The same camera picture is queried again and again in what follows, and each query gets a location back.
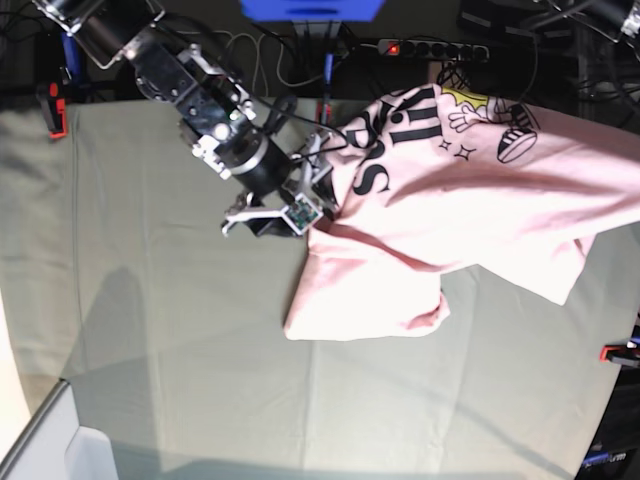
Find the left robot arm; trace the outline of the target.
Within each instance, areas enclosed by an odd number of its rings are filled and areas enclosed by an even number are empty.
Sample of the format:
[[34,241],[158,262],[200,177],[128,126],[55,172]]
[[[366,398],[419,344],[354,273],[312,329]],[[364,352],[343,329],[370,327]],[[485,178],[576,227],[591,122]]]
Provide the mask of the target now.
[[550,11],[528,19],[537,30],[560,20],[573,20],[613,43],[639,43],[639,2],[633,0],[548,1]]

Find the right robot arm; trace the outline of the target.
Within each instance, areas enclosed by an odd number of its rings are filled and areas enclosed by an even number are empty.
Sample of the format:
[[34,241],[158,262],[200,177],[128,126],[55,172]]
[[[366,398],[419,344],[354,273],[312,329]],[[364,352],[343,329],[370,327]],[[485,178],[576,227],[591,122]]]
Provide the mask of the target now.
[[337,208],[329,148],[334,128],[297,114],[298,100],[269,102],[245,87],[229,64],[161,34],[165,11],[148,1],[38,1],[36,8],[100,68],[131,65],[139,91],[172,106],[195,158],[242,187],[221,232],[303,237]]

